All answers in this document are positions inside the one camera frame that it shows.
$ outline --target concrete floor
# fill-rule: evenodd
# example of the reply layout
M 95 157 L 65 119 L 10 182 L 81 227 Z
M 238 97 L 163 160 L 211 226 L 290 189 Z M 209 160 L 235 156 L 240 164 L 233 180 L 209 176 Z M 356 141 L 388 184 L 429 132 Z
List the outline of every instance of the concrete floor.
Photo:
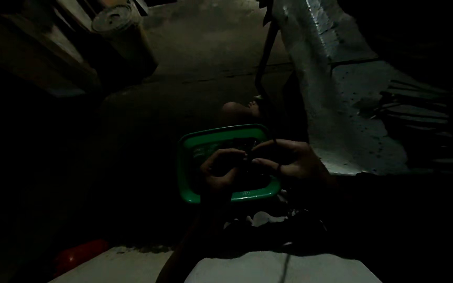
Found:
M 224 103 L 247 104 L 257 95 L 265 11 L 255 0 L 153 7 L 144 22 L 160 65 L 143 84 L 110 95 L 86 117 L 35 116 L 26 106 L 29 117 L 20 122 L 26 107 L 8 105 L 7 120 L 20 138 L 5 153 L 33 165 L 9 166 L 17 178 L 0 186 L 22 187 L 0 194 L 0 282 L 17 271 L 17 278 L 39 279 L 36 267 L 54 251 L 93 239 L 137 246 L 180 239 L 193 211 L 177 192 L 176 143 L 186 133 L 217 127 Z M 280 36 L 269 64 L 263 83 L 280 99 L 292 72 Z

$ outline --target hand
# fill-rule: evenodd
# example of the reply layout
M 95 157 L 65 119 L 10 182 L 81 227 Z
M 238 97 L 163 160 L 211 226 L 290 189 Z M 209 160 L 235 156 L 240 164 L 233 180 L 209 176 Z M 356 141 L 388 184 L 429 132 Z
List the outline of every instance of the hand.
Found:
M 277 139 L 277 145 L 273 140 L 261 143 L 253 148 L 253 152 L 261 151 L 262 149 L 277 148 L 286 149 L 288 153 L 293 155 L 294 160 L 290 164 L 283 165 L 273 160 L 264 158 L 255 158 L 253 163 L 261 164 L 269 168 L 273 172 L 280 173 L 285 177 L 290 177 L 298 180 L 316 179 L 328 177 L 330 173 L 323 165 L 319 157 L 316 156 L 309 144 L 303 141 L 292 141 L 286 139 Z
M 290 188 L 287 197 L 296 206 L 309 207 L 311 204 L 315 209 L 331 207 L 329 203 L 336 202 L 337 198 L 336 181 L 310 145 L 286 139 L 276 141 L 277 144 L 273 140 L 266 141 L 252 150 L 255 156 L 268 155 L 271 159 L 257 157 L 252 162 L 268 168 L 274 175 L 284 177 L 283 180 L 288 182 Z
M 237 149 L 222 149 L 213 153 L 200 166 L 206 184 L 202 193 L 221 193 L 231 187 L 239 173 L 236 166 L 245 157 L 246 152 Z

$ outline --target green tray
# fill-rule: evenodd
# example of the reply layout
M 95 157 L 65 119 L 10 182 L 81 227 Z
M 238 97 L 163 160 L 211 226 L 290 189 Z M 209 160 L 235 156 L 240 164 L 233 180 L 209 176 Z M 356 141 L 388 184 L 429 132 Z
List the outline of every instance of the green tray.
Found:
M 193 148 L 204 145 L 200 153 L 194 153 L 194 159 L 206 160 L 217 146 L 221 143 L 234 138 L 257 138 L 261 142 L 269 140 L 268 129 L 260 124 L 248 124 L 205 130 L 201 132 L 189 133 L 183 136 L 178 142 L 178 187 L 179 193 L 187 203 L 200 203 L 200 195 L 193 192 L 192 176 L 187 168 L 191 165 L 190 151 Z M 281 189 L 279 180 L 271 176 L 270 183 L 261 189 L 234 192 L 231 196 L 232 202 L 243 202 L 246 200 L 261 199 L 276 195 Z

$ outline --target cylindrical container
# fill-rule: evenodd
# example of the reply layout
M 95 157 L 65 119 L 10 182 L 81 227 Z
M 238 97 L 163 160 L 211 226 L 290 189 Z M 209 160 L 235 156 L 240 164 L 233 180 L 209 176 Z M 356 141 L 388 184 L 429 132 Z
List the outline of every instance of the cylindrical container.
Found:
M 141 19 L 134 5 L 116 5 L 106 8 L 92 20 L 92 30 L 120 53 L 132 74 L 142 79 L 153 74 L 158 64 L 149 48 Z

